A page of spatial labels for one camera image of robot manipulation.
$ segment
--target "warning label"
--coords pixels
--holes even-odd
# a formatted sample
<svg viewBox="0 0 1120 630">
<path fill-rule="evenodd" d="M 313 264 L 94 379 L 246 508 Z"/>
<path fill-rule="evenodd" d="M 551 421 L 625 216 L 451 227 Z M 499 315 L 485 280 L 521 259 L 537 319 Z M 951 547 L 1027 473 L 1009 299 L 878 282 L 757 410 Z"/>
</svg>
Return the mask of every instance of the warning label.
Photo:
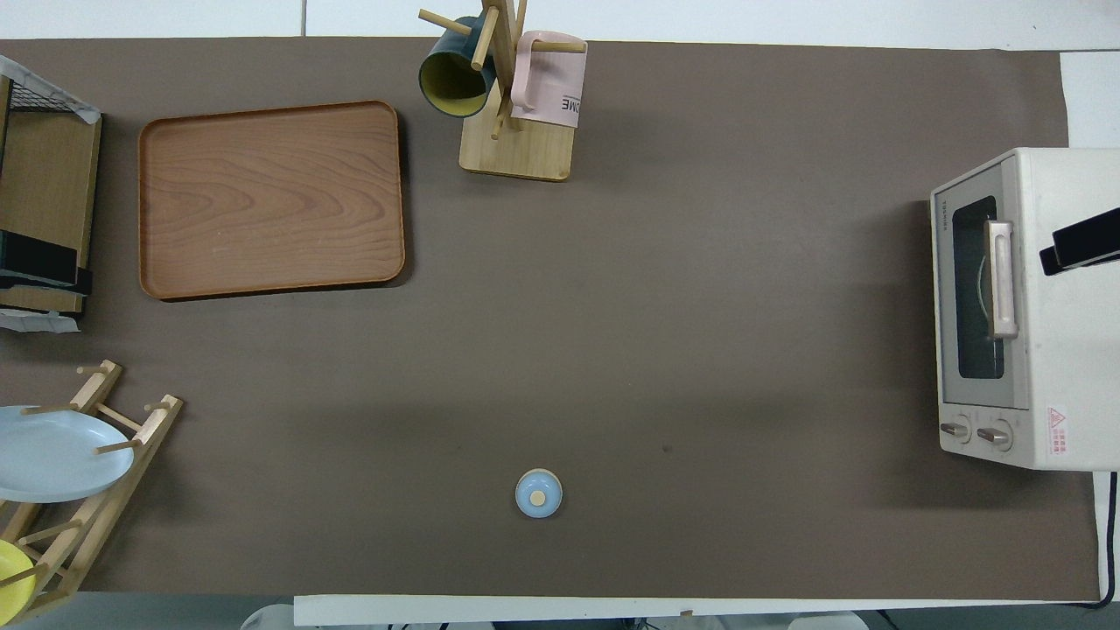
<svg viewBox="0 0 1120 630">
<path fill-rule="evenodd" d="M 1066 455 L 1070 452 L 1070 420 L 1054 407 L 1048 407 L 1047 425 L 1049 426 L 1051 455 Z"/>
</svg>

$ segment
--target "gray floor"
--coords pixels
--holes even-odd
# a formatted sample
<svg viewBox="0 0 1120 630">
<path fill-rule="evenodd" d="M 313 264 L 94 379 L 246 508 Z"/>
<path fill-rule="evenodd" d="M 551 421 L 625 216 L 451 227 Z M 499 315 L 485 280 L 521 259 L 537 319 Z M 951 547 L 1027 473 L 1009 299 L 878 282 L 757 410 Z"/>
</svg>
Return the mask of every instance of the gray floor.
<svg viewBox="0 0 1120 630">
<path fill-rule="evenodd" d="M 282 596 L 150 595 L 133 593 L 78 593 L 68 605 L 31 621 L 10 626 L 18 630 L 236 630 L 253 611 Z M 1061 605 L 916 609 L 889 611 L 899 630 L 1096 630 L 1120 629 L 1120 604 L 1099 611 Z M 859 615 L 870 630 L 892 630 L 875 611 Z M 617 620 L 511 622 L 497 630 L 618 630 Z"/>
</svg>

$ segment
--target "white microwave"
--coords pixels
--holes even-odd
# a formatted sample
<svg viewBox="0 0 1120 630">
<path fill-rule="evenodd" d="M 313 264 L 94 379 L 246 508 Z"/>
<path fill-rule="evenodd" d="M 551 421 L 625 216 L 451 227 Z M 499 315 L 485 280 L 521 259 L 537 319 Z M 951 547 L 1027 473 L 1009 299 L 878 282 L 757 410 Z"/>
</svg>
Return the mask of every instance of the white microwave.
<svg viewBox="0 0 1120 630">
<path fill-rule="evenodd" d="M 1014 149 L 931 219 L 941 447 L 1120 470 L 1120 149 Z"/>
</svg>

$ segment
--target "mug handle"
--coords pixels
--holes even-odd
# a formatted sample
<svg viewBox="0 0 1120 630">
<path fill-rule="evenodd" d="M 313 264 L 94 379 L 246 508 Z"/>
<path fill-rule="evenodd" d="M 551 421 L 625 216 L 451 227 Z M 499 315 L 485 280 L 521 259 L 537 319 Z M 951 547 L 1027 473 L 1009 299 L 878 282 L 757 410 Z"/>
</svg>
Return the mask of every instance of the mug handle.
<svg viewBox="0 0 1120 630">
<path fill-rule="evenodd" d="M 533 58 L 533 43 L 543 41 L 540 37 L 526 33 L 517 41 L 517 58 L 513 72 L 513 85 L 510 86 L 510 101 L 519 108 L 533 111 L 532 103 L 529 102 L 529 64 Z"/>
</svg>

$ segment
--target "small blue round lid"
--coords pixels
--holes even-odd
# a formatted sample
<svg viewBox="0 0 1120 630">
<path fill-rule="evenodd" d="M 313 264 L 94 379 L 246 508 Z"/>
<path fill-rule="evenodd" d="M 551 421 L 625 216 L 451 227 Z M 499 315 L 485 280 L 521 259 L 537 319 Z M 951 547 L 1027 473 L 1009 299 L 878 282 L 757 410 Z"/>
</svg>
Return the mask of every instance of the small blue round lid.
<svg viewBox="0 0 1120 630">
<path fill-rule="evenodd" d="M 560 507 L 563 489 L 552 471 L 533 469 L 521 475 L 513 497 L 525 516 L 545 518 L 552 516 Z"/>
</svg>

